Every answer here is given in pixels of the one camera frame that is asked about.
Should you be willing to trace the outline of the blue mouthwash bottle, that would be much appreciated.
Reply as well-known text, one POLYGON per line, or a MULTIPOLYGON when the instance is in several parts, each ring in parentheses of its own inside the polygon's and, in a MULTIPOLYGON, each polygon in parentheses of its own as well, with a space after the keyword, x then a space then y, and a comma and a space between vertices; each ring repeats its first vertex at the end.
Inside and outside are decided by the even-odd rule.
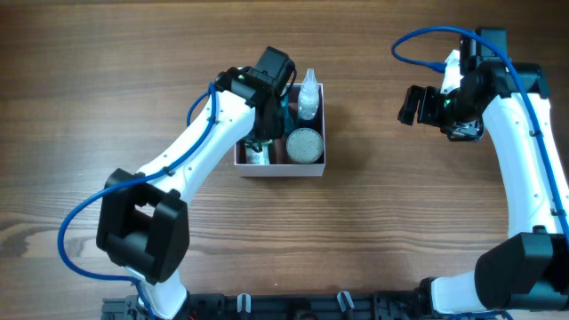
POLYGON ((289 136, 295 129, 296 124, 290 109, 290 96, 285 95, 280 101, 280 111, 284 118, 284 136, 289 136))

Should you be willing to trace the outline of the white green soap box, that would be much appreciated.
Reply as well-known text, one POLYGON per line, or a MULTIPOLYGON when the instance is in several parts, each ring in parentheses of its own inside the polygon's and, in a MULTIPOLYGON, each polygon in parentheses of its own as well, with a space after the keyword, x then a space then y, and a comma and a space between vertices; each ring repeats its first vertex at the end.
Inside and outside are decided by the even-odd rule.
POLYGON ((245 162, 251 165, 269 165, 270 153, 269 145, 262 145, 261 148, 245 148, 245 162))

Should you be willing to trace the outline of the white cotton bud tub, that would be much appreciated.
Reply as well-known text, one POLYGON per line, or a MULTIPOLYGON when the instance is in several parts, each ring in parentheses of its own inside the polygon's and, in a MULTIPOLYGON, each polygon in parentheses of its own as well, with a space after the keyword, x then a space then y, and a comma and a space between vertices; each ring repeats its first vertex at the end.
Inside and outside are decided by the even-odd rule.
POLYGON ((293 131, 286 141, 288 158, 296 164, 313 164, 323 155, 324 150, 324 139, 310 128, 293 131))

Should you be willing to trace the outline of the clear pump sanitizer bottle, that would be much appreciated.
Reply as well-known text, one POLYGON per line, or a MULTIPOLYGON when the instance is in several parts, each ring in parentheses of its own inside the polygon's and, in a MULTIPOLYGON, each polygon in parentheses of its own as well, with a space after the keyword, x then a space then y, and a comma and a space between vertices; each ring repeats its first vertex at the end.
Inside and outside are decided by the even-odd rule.
POLYGON ((320 102, 319 84, 317 82, 315 70, 309 68, 301 84, 298 95, 297 115, 300 120, 313 120, 318 111, 320 102))

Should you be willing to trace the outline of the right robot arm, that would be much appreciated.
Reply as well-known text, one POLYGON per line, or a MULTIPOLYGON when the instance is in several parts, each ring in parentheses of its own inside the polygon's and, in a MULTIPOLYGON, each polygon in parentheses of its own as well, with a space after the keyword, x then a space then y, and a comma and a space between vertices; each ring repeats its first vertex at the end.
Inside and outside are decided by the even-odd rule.
POLYGON ((549 87, 537 64, 448 59, 441 88, 412 85, 397 116, 453 141, 492 139, 509 212, 508 238, 473 270, 426 279, 423 312, 465 316, 568 309, 568 184, 549 126, 549 87))

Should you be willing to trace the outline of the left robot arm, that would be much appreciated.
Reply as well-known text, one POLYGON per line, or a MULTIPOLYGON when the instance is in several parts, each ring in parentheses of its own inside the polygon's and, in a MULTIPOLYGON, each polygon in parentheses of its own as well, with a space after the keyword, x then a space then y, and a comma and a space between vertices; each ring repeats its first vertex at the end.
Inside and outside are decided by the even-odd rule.
POLYGON ((189 245, 189 205, 239 140, 282 132, 281 95, 295 77, 293 67, 220 73, 208 87, 204 109, 161 156, 134 174, 117 169, 108 177, 96 244, 134 279, 147 317, 188 314, 178 267, 189 245))

